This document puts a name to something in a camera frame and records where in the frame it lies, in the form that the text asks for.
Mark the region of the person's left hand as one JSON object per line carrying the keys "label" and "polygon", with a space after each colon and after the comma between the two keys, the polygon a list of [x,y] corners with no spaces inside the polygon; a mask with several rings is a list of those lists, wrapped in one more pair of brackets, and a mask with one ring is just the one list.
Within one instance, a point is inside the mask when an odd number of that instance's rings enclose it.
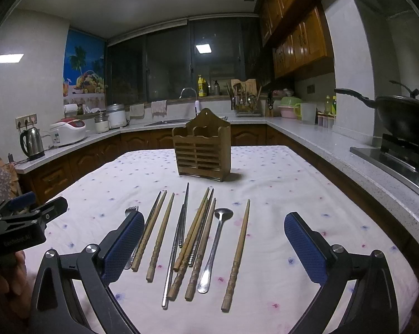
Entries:
{"label": "person's left hand", "polygon": [[14,256],[17,263],[11,277],[0,276],[0,314],[24,319],[30,313],[32,288],[27,277],[25,252],[18,251]]}

